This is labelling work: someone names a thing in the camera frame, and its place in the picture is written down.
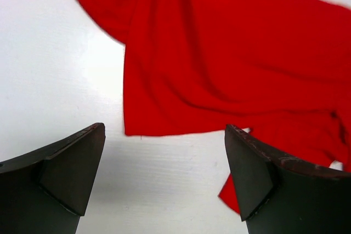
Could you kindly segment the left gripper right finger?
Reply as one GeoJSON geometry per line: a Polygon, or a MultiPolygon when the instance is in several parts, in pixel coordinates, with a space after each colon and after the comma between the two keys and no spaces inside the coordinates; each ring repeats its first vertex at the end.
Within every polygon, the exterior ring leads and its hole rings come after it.
{"type": "Polygon", "coordinates": [[[225,149],[249,233],[350,233],[350,174],[280,151],[234,125],[225,149]]]}

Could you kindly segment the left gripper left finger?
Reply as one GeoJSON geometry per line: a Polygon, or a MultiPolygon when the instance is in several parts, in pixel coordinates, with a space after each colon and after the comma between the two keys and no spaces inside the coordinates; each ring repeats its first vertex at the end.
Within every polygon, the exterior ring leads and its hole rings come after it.
{"type": "Polygon", "coordinates": [[[1,162],[1,233],[75,233],[86,213],[105,144],[95,123],[1,162]]]}

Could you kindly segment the red t shirt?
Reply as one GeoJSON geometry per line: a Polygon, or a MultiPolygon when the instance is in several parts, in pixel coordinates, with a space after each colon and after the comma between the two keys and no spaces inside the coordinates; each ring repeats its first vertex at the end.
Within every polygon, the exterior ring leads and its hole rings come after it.
{"type": "Polygon", "coordinates": [[[127,136],[248,128],[350,171],[350,9],[322,0],[77,0],[126,46],[127,136]]]}

